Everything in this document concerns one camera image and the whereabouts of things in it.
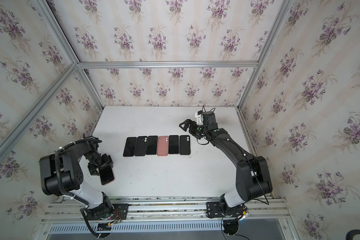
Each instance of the phone screen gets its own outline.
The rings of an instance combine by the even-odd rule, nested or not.
[[[179,136],[169,136],[168,154],[179,154]]]
[[[106,185],[111,181],[115,180],[115,176],[113,175],[112,167],[110,165],[106,166],[101,170],[99,169],[99,172],[101,185]]]
[[[124,157],[132,157],[135,154],[136,137],[127,137],[124,147]]]
[[[148,136],[147,155],[156,155],[157,153],[157,136]]]

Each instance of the black cable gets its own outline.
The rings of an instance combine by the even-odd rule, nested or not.
[[[87,219],[87,216],[86,214],[84,213],[84,211],[86,210],[86,208],[82,208],[80,209],[80,212],[81,212],[81,215],[83,215],[83,218],[84,218],[84,221],[85,221],[85,224],[87,225],[87,228],[88,230],[97,238],[105,238],[106,236],[109,235],[109,233],[101,233],[100,237],[99,237],[99,234],[97,234],[93,229],[92,227],[89,225],[89,222],[88,222],[88,219]]]
[[[235,237],[236,236],[240,236],[240,237],[245,237],[245,236],[243,236],[243,235],[240,235],[240,234],[235,234]]]

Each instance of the wall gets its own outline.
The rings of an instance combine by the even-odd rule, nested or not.
[[[0,143],[68,66],[31,1],[0,1]],[[0,165],[0,239],[30,239],[46,204],[40,157],[91,134],[99,113],[74,75]]]
[[[243,112],[301,239],[360,229],[360,1],[296,1]]]

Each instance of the white table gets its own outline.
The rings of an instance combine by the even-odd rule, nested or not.
[[[199,145],[188,132],[179,128],[186,119],[195,121],[201,107],[106,106],[93,136],[103,142],[99,152],[113,160],[115,180],[101,185],[99,176],[89,174],[88,161],[80,166],[84,180],[108,196],[123,197],[219,197],[235,188],[236,168],[217,147]],[[215,110],[219,128],[248,151],[235,108]],[[191,154],[123,157],[127,137],[190,135]]]

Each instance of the aluminum frame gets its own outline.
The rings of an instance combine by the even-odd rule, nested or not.
[[[79,69],[108,68],[238,68],[257,67],[258,61],[131,61],[131,62],[80,62]]]
[[[283,27],[283,23],[285,19],[289,15],[289,10],[291,9],[293,2],[294,0],[283,0],[283,3],[279,8],[279,12],[276,15],[275,21],[273,22],[273,25],[271,27],[271,30],[268,33],[268,38],[261,49],[261,53],[258,58],[259,65],[252,72],[251,77],[244,89],[244,92],[241,95],[241,99],[239,101],[239,106],[238,106],[239,109],[242,109],[245,103],[247,102],[250,93],[255,86],[256,78],[258,77],[260,71],[263,69],[265,62],[272,51],[272,47],[276,41],[276,38],[279,35],[279,32],[281,31],[281,28]]]

